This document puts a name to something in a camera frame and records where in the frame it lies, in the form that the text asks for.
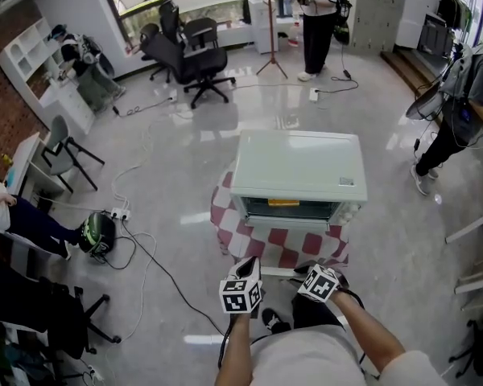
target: white cabinet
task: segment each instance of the white cabinet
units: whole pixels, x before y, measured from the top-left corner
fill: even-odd
[[[277,3],[272,1],[272,23],[274,26],[274,50],[279,49],[279,41],[277,38],[277,26],[275,13],[277,12]],[[271,49],[270,43],[270,20],[268,17],[268,5],[263,0],[249,0],[250,22],[254,36],[254,44],[259,54],[269,53]]]
[[[62,61],[59,44],[48,39],[51,29],[45,18],[27,28],[0,53],[0,67],[35,115],[50,128],[53,118],[64,117],[75,138],[85,136],[94,114],[84,102],[73,81],[56,82]],[[51,84],[39,98],[28,81],[40,69],[52,75]]]

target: white cable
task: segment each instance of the white cable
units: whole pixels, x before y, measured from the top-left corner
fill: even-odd
[[[120,234],[122,236],[126,236],[123,234],[123,227],[122,227],[122,224],[120,224]],[[135,233],[133,236],[140,236],[140,235],[144,235],[144,236],[149,236],[152,238],[152,240],[154,241],[154,252],[152,252],[152,257],[155,256],[155,250],[157,249],[157,246],[158,246],[158,242],[157,240],[155,239],[154,236],[152,236],[150,233],[146,233],[146,232],[139,232],[139,233]],[[109,351],[115,347],[115,346],[119,346],[121,345],[122,343],[124,343],[127,339],[129,339],[130,337],[132,337],[132,335],[135,333],[136,329],[138,329],[138,326],[139,326],[139,323],[142,321],[142,316],[143,316],[143,289],[145,288],[145,280],[147,279],[147,270],[148,270],[148,266],[151,265],[151,262],[152,262],[152,257],[149,259],[149,261],[147,262],[147,266],[145,267],[145,273],[143,274],[143,283],[142,283],[142,293],[141,293],[141,298],[142,298],[142,305],[140,307],[140,311],[139,311],[139,317],[138,317],[138,321],[136,322],[136,325],[134,326],[134,329],[125,337],[125,338],[122,338],[122,341],[120,343],[115,343],[113,345],[111,345],[109,347],[109,349],[107,349],[107,352],[105,353],[105,362],[107,363],[107,367],[109,368],[109,370],[111,371],[111,373],[113,373],[113,379],[114,379],[114,385],[116,386],[116,374],[114,373],[114,369],[113,367],[111,366],[111,362],[109,361],[109,358],[107,357],[108,354],[109,354]]]

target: device on desk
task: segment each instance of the device on desk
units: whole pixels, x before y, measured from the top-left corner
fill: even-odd
[[[367,201],[356,135],[241,132],[231,197],[247,225],[328,231]]]

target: foot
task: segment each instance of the foot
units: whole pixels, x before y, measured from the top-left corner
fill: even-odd
[[[435,169],[429,169],[429,171],[427,172],[427,176],[431,180],[437,180],[438,179],[438,171],[436,171]]]
[[[299,79],[300,81],[309,81],[311,79],[315,79],[315,77],[317,77],[318,75],[316,74],[309,74],[309,73],[306,73],[306,72],[301,72],[297,75],[297,79]]]
[[[114,95],[114,99],[117,100],[126,93],[127,87],[120,86],[120,91]]]
[[[415,164],[410,169],[411,177],[415,180],[415,185],[419,189],[420,193],[427,196],[431,192],[429,182],[427,181],[427,175],[419,176],[415,170]]]
[[[275,323],[283,323],[283,320],[279,317],[277,313],[273,309],[266,308],[262,313],[261,313],[261,319],[263,323],[265,324],[265,327],[269,330],[272,331],[272,327],[274,327]]]

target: hand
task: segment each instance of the hand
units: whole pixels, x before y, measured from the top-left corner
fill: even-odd
[[[11,195],[5,195],[4,201],[8,206],[14,206],[16,204],[16,198]]]

